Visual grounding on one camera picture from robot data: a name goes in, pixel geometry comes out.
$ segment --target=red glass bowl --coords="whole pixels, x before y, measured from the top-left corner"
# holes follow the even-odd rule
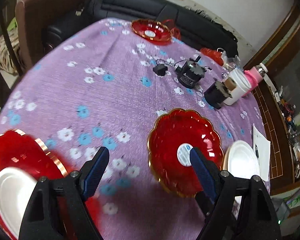
[[[179,108],[159,116],[149,134],[149,167],[153,175],[166,191],[194,197],[202,187],[189,159],[182,160],[183,146],[198,147],[221,169],[221,139],[208,119],[194,110]]]
[[[172,31],[166,25],[151,19],[135,20],[131,27],[136,34],[149,41],[168,42],[172,38]]]
[[[36,180],[41,176],[48,179],[60,179],[68,175],[67,170],[72,171],[73,167],[63,165],[53,153],[51,153],[42,140],[34,139],[19,129],[8,130],[0,134],[0,171],[7,167],[16,167],[30,174]],[[92,198],[86,203],[91,217],[97,225],[98,203]],[[66,210],[60,210],[61,216]],[[0,226],[13,240],[16,238],[10,234],[7,226],[0,216]]]

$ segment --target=purple tablecloth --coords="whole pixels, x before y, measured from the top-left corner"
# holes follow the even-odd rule
[[[19,128],[39,137],[77,168],[98,146],[109,149],[95,195],[104,239],[195,239],[204,223],[195,200],[166,193],[150,173],[146,143],[155,120],[176,107],[194,109],[212,122],[224,152],[235,140],[251,145],[253,123],[265,134],[252,94],[220,110],[206,103],[203,92],[224,72],[210,58],[202,56],[212,71],[193,90],[178,83],[172,67],[164,77],[152,71],[157,58],[173,63],[198,54],[176,39],[155,46],[130,22],[101,20],[26,74],[0,114],[0,133]]]

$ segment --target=white plate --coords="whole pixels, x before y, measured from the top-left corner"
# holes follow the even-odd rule
[[[16,239],[36,183],[21,169],[8,167],[0,171],[0,216]]]
[[[260,175],[258,159],[251,146],[245,141],[234,142],[228,152],[227,170],[238,178],[251,179],[253,175]],[[240,204],[241,196],[235,197]]]

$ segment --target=white wall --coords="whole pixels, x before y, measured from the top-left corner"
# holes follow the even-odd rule
[[[193,0],[231,25],[259,50],[278,28],[293,0]]]

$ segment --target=red plastic bag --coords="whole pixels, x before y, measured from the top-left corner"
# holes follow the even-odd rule
[[[213,59],[220,66],[223,66],[224,62],[223,62],[223,60],[221,58],[221,55],[222,55],[221,51],[217,51],[217,50],[213,50],[213,49],[208,49],[208,48],[202,48],[202,49],[200,49],[200,52],[203,55],[208,56],[209,58]]]
[[[172,35],[181,40],[181,33],[180,30],[175,26],[174,21],[172,19],[164,20],[162,24],[166,25],[172,32]]]

